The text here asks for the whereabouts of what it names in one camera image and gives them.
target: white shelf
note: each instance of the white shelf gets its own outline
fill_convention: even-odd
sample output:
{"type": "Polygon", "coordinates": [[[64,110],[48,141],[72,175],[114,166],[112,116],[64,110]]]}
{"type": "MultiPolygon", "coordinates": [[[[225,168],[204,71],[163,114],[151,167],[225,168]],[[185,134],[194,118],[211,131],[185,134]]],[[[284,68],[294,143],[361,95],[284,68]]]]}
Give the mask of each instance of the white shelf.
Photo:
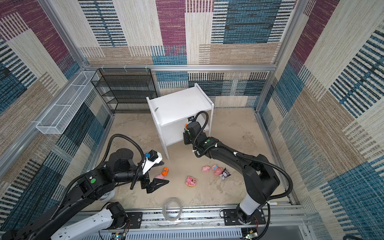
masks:
{"type": "MultiPolygon", "coordinates": [[[[151,100],[147,98],[147,102],[168,159],[167,146],[183,140],[184,128],[188,123],[187,118],[195,116],[200,111],[211,111],[210,122],[204,128],[204,131],[209,131],[210,136],[214,104],[197,83],[192,88],[159,98],[151,100]]],[[[203,116],[205,115],[200,114],[197,117],[201,126],[205,122],[203,116]]]]}
{"type": "Polygon", "coordinates": [[[63,95],[43,116],[36,128],[43,134],[63,134],[73,117],[93,89],[91,78],[97,74],[83,71],[69,85],[63,95]]]}

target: white mesh basket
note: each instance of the white mesh basket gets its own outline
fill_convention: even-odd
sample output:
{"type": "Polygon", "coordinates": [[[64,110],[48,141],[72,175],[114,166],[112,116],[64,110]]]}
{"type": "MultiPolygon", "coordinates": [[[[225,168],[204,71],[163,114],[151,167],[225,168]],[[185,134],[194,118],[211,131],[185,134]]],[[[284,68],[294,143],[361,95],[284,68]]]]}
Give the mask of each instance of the white mesh basket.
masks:
{"type": "Polygon", "coordinates": [[[43,116],[36,128],[43,134],[62,134],[74,115],[93,89],[93,71],[83,71],[65,90],[51,109],[43,116]]]}

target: beige floor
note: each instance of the beige floor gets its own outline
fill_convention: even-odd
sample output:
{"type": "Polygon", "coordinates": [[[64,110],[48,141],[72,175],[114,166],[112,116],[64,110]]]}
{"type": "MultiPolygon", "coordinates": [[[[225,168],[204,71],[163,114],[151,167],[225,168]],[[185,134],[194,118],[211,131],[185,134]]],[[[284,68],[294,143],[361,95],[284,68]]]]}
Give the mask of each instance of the beige floor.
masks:
{"type": "MultiPolygon", "coordinates": [[[[263,154],[274,163],[251,108],[215,109],[212,125],[212,136],[224,144],[246,154],[255,156],[263,154]]],[[[130,184],[117,187],[112,201],[119,201],[126,209],[160,207],[171,197],[180,199],[183,206],[237,204],[246,194],[243,176],[239,172],[220,161],[205,156],[196,158],[192,153],[191,145],[178,142],[168,146],[170,159],[166,159],[150,114],[116,114],[108,139],[115,133],[129,136],[141,146],[144,152],[154,149],[162,153],[165,164],[149,171],[151,179],[160,174],[163,167],[169,168],[165,179],[170,182],[151,194],[142,190],[139,182],[133,190],[129,189],[130,184]],[[214,176],[212,171],[201,172],[202,166],[214,164],[226,167],[231,176],[221,180],[214,176]],[[185,185],[185,179],[189,175],[197,179],[195,187],[185,185]]],[[[114,139],[109,153],[113,153],[119,148],[131,149],[134,152],[134,161],[140,160],[139,151],[121,138],[114,139]]],[[[106,144],[99,161],[103,157],[105,149],[106,144]]],[[[284,192],[284,188],[280,184],[274,193],[282,192],[284,192]]],[[[99,210],[102,205],[103,203],[95,202],[84,210],[99,210]]]]}

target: white cabinet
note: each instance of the white cabinet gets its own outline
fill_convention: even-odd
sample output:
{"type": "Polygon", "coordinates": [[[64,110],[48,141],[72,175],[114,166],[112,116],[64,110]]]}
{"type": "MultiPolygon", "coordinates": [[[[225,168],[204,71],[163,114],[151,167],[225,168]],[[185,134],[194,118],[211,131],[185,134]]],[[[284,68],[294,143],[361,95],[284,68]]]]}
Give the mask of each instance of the white cabinet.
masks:
{"type": "MultiPolygon", "coordinates": [[[[208,135],[211,135],[214,104],[197,83],[195,83],[195,86],[192,88],[159,98],[150,100],[147,97],[147,102],[168,159],[167,146],[183,140],[184,128],[188,123],[187,118],[195,116],[200,111],[211,110],[210,121],[204,129],[209,130],[208,135]]],[[[203,116],[205,115],[200,114],[197,118],[201,126],[203,126],[205,122],[203,116]]]]}

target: orange object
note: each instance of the orange object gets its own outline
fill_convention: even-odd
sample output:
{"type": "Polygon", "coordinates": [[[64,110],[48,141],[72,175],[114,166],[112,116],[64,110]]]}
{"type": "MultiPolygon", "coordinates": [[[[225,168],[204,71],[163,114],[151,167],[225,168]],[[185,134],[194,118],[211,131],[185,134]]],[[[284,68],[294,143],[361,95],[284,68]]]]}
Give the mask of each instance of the orange object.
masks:
{"type": "Polygon", "coordinates": [[[168,167],[165,167],[161,175],[166,176],[168,174],[168,171],[169,171],[168,167]]]}

